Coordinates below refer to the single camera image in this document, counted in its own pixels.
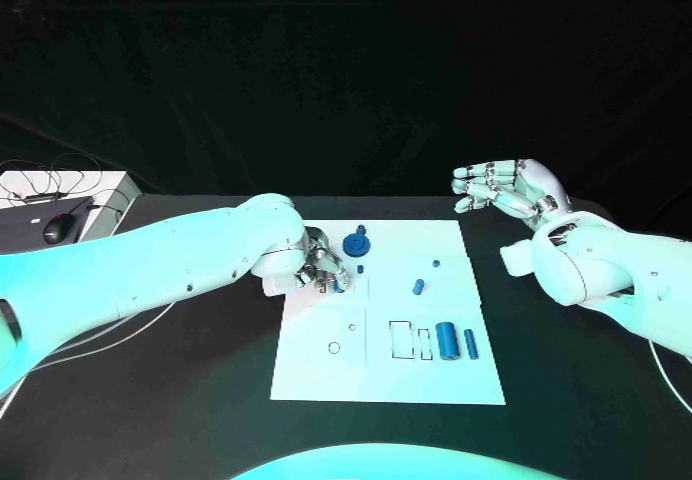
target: black curtain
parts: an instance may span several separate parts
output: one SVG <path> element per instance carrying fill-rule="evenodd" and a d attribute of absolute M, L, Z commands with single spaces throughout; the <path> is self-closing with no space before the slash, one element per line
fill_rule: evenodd
<path fill-rule="evenodd" d="M 656 106 L 683 104 L 689 2 L 0 8 L 4 157 L 78 150 L 148 191 L 288 195 L 447 194 L 454 167 L 532 157 L 615 218 L 657 208 L 608 198 Z"/>

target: computer mouse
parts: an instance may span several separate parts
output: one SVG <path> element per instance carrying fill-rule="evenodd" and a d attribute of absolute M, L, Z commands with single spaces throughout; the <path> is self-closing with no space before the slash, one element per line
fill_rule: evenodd
<path fill-rule="evenodd" d="M 70 213 L 60 213 L 47 221 L 43 229 L 43 239 L 49 245 L 54 245 L 65 240 L 75 221 L 76 217 Z"/>

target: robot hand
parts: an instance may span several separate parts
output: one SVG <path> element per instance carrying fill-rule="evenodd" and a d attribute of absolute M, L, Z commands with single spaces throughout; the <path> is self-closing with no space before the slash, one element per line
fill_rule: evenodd
<path fill-rule="evenodd" d="M 569 197 L 552 172 L 532 159 L 478 163 L 454 170 L 451 189 L 465 194 L 454 210 L 464 213 L 490 203 L 535 231 L 568 214 Z"/>

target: table surface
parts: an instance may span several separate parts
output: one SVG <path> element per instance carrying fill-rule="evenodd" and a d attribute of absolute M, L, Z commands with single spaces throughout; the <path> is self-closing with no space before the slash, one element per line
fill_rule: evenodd
<path fill-rule="evenodd" d="M 119 231 L 243 200 L 144 195 Z M 305 219 L 458 219 L 506 406 L 271 401 L 284 299 L 264 297 L 246 275 L 177 303 L 108 351 L 29 375 L 0 424 L 0 478 L 219 480 L 363 442 L 461 450 L 566 478 L 686 476 L 690 418 L 646 341 L 599 313 L 559 306 L 533 276 L 507 275 L 499 248 L 530 231 L 493 208 L 454 214 L 454 201 L 294 197 Z M 594 204 L 575 207 L 602 214 Z M 676 384 L 692 385 L 682 357 L 660 353 Z"/>

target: white paper sheet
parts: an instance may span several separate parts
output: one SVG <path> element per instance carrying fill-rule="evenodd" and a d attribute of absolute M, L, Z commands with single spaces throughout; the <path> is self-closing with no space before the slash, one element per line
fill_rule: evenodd
<path fill-rule="evenodd" d="M 350 258 L 341 240 L 359 224 L 372 247 L 364 257 Z M 344 293 L 321 294 L 308 285 L 285 296 L 271 399 L 504 405 L 457 222 L 333 220 L 305 225 L 327 234 L 351 281 Z M 413 295 L 418 278 L 425 287 Z M 411 323 L 412 359 L 392 358 L 389 322 Z M 457 330 L 461 358 L 454 361 L 439 359 L 439 322 L 454 323 Z M 467 328 L 477 360 L 468 358 Z M 419 330 L 428 331 L 429 341 L 421 342 Z M 432 360 L 425 359 L 429 351 Z"/>

